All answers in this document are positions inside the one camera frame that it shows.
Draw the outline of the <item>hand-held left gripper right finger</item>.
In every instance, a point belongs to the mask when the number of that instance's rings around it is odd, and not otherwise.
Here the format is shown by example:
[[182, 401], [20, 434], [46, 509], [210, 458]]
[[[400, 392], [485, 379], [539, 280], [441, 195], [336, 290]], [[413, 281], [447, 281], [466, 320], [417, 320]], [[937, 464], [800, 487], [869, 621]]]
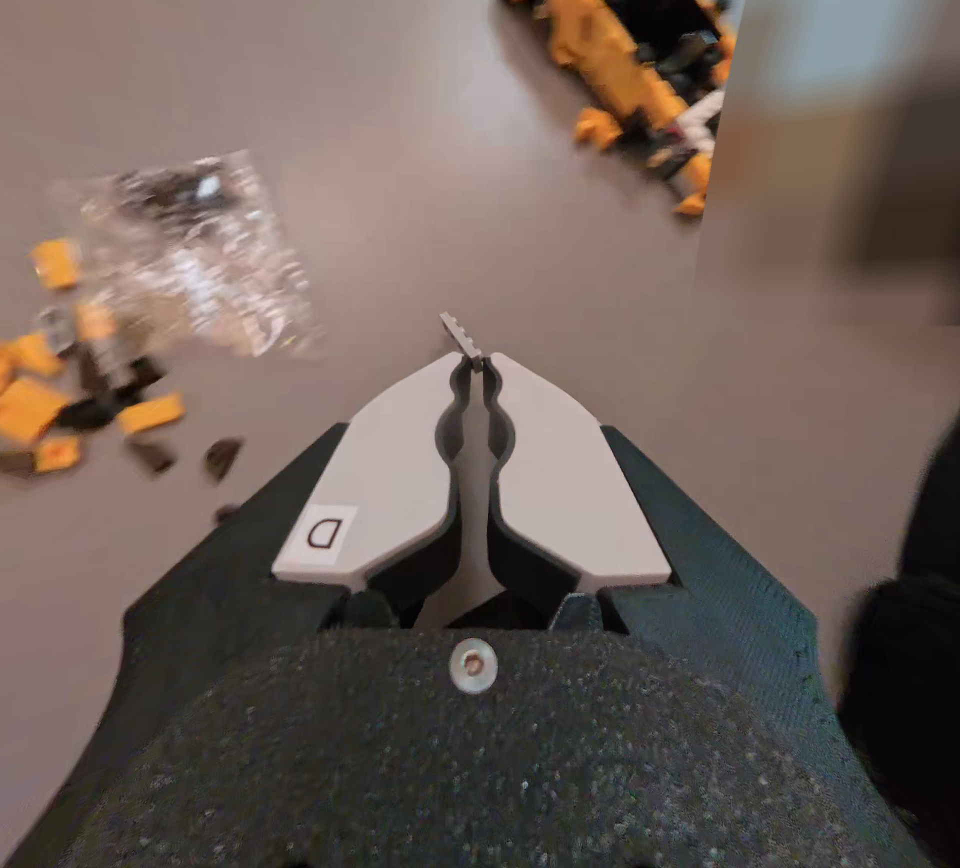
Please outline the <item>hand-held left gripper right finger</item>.
[[506, 592], [550, 622], [569, 595], [670, 584], [666, 551], [585, 406], [498, 351], [485, 406], [487, 562]]

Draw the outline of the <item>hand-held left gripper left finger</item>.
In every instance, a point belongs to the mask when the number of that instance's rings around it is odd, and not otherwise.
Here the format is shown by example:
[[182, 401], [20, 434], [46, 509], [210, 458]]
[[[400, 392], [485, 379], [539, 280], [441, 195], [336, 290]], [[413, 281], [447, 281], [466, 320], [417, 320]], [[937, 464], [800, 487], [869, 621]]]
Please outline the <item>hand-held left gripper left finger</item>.
[[471, 385], [471, 363], [450, 352], [367, 403], [343, 431], [271, 575], [377, 592], [399, 621], [416, 621], [462, 558], [454, 463]]

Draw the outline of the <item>grey lego plate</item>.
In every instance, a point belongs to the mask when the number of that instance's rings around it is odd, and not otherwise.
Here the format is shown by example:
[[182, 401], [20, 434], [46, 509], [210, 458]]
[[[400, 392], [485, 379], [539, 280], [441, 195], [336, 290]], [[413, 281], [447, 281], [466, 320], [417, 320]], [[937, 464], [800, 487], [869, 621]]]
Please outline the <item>grey lego plate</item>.
[[457, 350], [469, 362], [471, 369], [475, 373], [482, 373], [485, 366], [485, 355], [482, 350], [476, 346], [474, 339], [467, 334], [462, 324], [449, 312], [441, 312], [438, 317]]

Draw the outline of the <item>pile of small lego pieces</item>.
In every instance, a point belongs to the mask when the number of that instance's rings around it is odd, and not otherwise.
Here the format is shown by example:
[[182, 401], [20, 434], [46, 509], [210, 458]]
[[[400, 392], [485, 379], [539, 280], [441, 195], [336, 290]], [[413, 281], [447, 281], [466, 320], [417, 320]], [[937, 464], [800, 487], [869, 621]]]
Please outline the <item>pile of small lego pieces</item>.
[[150, 397], [166, 376], [148, 353], [125, 358], [109, 373], [121, 333], [105, 305], [76, 298], [81, 254], [69, 238], [44, 240], [29, 259], [40, 285], [70, 296], [44, 308], [31, 330], [1, 346], [2, 477], [33, 480], [73, 472], [85, 459], [85, 438], [117, 426], [123, 450], [147, 477], [177, 463], [155, 436], [186, 416], [177, 393]]

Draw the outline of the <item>yellow lego car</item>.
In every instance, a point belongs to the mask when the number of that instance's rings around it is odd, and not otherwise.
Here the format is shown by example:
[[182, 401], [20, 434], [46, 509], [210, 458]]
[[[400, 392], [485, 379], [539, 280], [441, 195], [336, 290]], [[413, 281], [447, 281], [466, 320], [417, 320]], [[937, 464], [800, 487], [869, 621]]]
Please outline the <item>yellow lego car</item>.
[[674, 213], [701, 218], [737, 42], [730, 0], [501, 1], [527, 8], [551, 61], [592, 92], [574, 141], [640, 139], [647, 170], [674, 186]]

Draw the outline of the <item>clear plastic bag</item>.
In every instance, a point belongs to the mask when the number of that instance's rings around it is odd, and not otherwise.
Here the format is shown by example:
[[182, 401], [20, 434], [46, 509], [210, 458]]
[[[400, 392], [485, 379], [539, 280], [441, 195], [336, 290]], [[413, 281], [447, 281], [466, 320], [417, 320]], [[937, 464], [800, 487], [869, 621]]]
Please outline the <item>clear plastic bag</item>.
[[306, 269], [248, 150], [56, 181], [82, 303], [148, 354], [193, 342], [238, 358], [321, 354]]

